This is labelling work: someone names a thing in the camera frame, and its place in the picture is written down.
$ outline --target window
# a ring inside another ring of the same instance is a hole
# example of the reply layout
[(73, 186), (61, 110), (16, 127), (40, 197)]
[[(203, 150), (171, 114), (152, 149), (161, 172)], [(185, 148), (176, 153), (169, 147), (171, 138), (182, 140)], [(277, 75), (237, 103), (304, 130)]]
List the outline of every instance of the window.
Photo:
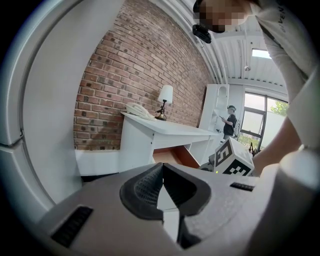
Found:
[(270, 54), (267, 50), (252, 49), (252, 56), (271, 59)]
[(288, 107), (288, 103), (284, 101), (246, 93), (238, 141), (246, 148), (252, 143), (258, 151), (264, 149), (280, 130)]

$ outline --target white baseboard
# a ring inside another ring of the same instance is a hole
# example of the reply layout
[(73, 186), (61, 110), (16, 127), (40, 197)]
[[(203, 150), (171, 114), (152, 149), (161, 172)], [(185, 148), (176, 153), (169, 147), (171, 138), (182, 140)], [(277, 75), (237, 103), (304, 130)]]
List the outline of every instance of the white baseboard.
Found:
[(119, 150), (75, 150), (81, 176), (118, 173)]

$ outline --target cap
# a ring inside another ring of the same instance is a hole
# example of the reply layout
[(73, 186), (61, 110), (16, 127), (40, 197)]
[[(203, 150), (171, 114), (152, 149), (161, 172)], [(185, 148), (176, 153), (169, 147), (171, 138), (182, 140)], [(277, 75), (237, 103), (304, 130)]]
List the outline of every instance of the cap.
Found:
[(235, 106), (233, 106), (233, 105), (228, 106), (228, 107), (227, 107), (227, 109), (232, 109), (232, 110), (234, 110), (234, 111), (236, 111), (236, 110), (237, 110), (237, 109), (236, 109), (236, 107), (235, 107)]
[(207, 30), (211, 30), (215, 33), (223, 33), (226, 31), (226, 27), (224, 25), (212, 25), (207, 23), (206, 15), (204, 13), (200, 13), (200, 4), (203, 0), (196, 0), (193, 5), (193, 13), (195, 14), (194, 18), (199, 19), (199, 24), (206, 28)]

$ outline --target telephone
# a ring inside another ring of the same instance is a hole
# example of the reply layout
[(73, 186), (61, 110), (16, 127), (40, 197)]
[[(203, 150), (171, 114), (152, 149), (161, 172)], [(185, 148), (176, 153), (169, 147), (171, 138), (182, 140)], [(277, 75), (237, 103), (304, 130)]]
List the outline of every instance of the telephone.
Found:
[(155, 117), (153, 115), (149, 114), (148, 110), (146, 110), (143, 106), (141, 106), (137, 103), (129, 102), (125, 106), (126, 106), (126, 111), (128, 113), (139, 116), (142, 119), (146, 119), (149, 121), (156, 121)]

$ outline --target tall white bookcase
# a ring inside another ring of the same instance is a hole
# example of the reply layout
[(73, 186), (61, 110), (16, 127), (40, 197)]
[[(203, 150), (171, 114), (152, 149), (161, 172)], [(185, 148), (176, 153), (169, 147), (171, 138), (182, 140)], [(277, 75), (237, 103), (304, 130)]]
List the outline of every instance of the tall white bookcase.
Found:
[(229, 84), (208, 84), (199, 128), (216, 132), (223, 130), (221, 117), (228, 118)]

